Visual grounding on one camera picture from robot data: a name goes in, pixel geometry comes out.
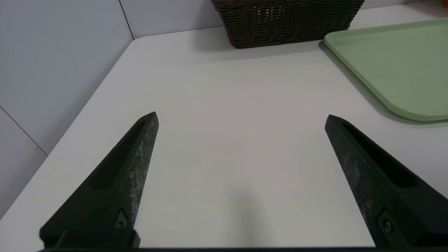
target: table surface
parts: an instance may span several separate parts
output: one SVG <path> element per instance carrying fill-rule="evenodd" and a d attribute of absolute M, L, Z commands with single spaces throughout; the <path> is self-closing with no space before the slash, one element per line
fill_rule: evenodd
<path fill-rule="evenodd" d="M 438 2 L 361 10 L 351 28 L 448 17 Z M 2 252 L 39 228 L 141 116 L 157 135 L 142 247 L 374 246 L 324 131 L 352 122 L 448 196 L 448 122 L 389 112 L 322 41 L 233 49 L 224 28 L 139 38 L 0 221 Z"/>

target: green tray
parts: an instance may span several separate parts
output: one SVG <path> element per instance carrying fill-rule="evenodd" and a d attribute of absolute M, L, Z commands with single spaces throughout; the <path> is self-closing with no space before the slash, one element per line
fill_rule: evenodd
<path fill-rule="evenodd" d="M 395 114 L 448 119 L 448 18 L 332 32 L 325 44 Z"/>

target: dark brown wicker basket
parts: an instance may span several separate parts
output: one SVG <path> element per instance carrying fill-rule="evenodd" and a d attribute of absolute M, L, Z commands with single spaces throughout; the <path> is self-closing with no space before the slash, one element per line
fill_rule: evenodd
<path fill-rule="evenodd" d="M 364 0 L 211 0 L 230 43 L 250 48 L 323 39 L 346 30 Z"/>

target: screw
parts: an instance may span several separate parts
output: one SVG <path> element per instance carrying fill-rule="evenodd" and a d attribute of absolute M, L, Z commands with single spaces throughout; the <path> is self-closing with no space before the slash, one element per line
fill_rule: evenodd
<path fill-rule="evenodd" d="M 392 224 L 388 220 L 385 220 L 383 222 L 383 227 L 384 227 L 384 230 L 386 230 L 386 232 L 392 233 L 393 227 L 392 227 Z"/>

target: tray rim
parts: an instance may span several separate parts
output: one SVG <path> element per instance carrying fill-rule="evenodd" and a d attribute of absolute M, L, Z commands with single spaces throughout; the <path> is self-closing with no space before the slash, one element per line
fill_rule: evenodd
<path fill-rule="evenodd" d="M 389 30 L 400 30 L 407 28 L 414 28 L 420 26 L 430 26 L 430 25 L 438 25 L 438 24 L 447 24 L 448 25 L 448 17 L 438 18 L 433 20 L 425 20 L 418 22 L 409 22 L 409 23 L 401 23 L 394 25 L 385 25 L 385 26 L 375 26 L 369 28 L 361 28 L 361 29 L 353 29 L 353 30 L 343 30 L 343 31 L 335 31 L 328 33 L 324 38 L 325 45 L 346 65 L 350 71 L 352 71 L 358 79 L 383 103 L 390 111 L 395 113 L 398 116 L 421 122 L 429 122 L 429 121 L 437 121 L 437 120 L 445 120 L 448 119 L 448 112 L 446 114 L 421 114 L 415 113 L 399 106 L 393 104 L 391 101 L 386 99 L 381 92 L 379 92 L 372 83 L 364 77 L 355 66 L 353 66 L 338 50 L 335 46 L 333 46 L 333 40 L 338 39 L 340 37 L 356 36 L 356 35 L 365 35 L 372 34 L 375 32 L 381 31 L 389 31 Z"/>

